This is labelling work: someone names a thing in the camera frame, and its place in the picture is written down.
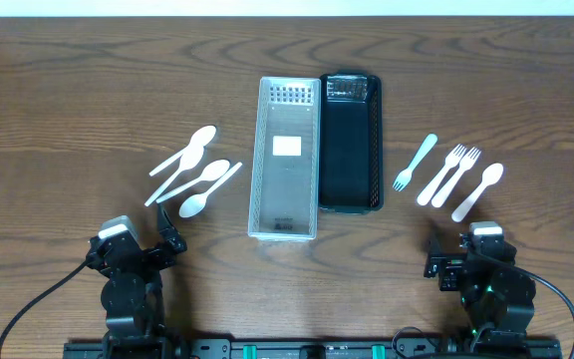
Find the white thick plastic spoon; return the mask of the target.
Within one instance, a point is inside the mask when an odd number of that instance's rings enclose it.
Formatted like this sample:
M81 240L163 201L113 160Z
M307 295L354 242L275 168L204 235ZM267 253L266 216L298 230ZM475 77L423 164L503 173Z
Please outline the white thick plastic spoon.
M504 166L495 163L488 166L482 173L480 184L473 192L453 211L451 219L454 222L461 222L467 216L469 211L481 197L483 192L491 185L496 184L501 179L504 172Z

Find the white plastic fork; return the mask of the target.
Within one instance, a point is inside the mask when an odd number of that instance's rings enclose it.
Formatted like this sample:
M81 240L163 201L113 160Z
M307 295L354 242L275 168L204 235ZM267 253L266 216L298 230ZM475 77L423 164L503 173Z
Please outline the white plastic fork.
M472 148L464 155L464 157L458 163L458 168L456 172L431 199L430 204L433 207L442 207L442 205L446 202L447 198L450 196L454 187L457 185L457 183L464 175L464 173L473 167L473 165L479 158L480 153L481 153L480 149Z
M425 186L425 188L417 196L416 202L419 205L427 205L431 200L432 196L435 194L438 186L441 184L446 174L454 168L462 159L466 152L466 146L458 144L453 148L444 159L444 164L442 168L437 172L437 174L431 179L431 181Z

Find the mint green plastic fork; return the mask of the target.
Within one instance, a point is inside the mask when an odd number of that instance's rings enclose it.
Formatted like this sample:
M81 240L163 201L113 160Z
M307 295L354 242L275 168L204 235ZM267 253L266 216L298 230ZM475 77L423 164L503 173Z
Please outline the mint green plastic fork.
M410 161L409 165L402 170L393 182L393 189L395 191L402 191L409 184L413 177L413 172L424 157L431 151L434 145L437 143L436 134L428 134L426 138L421 143L420 147L416 151L414 157Z

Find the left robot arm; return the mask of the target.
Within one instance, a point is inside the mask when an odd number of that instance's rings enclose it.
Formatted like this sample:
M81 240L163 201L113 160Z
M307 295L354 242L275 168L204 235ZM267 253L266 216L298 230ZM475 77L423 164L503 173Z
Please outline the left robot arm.
M157 207L156 227L162 241L147 249L140 248L126 215L106 221L90 239L87 266L108 279L101 294L108 353L144 347L163 353L174 343L164 324L160 273L176 265L187 244L162 205Z

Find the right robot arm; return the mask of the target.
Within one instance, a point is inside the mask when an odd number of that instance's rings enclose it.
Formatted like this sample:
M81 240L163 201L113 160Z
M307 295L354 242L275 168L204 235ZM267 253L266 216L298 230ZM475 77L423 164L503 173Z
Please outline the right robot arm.
M463 234L462 253L447 253L430 239L424 277L438 278L441 291L456 291L475 344L515 344L534 316L535 282L515 269L516 248L501 234Z

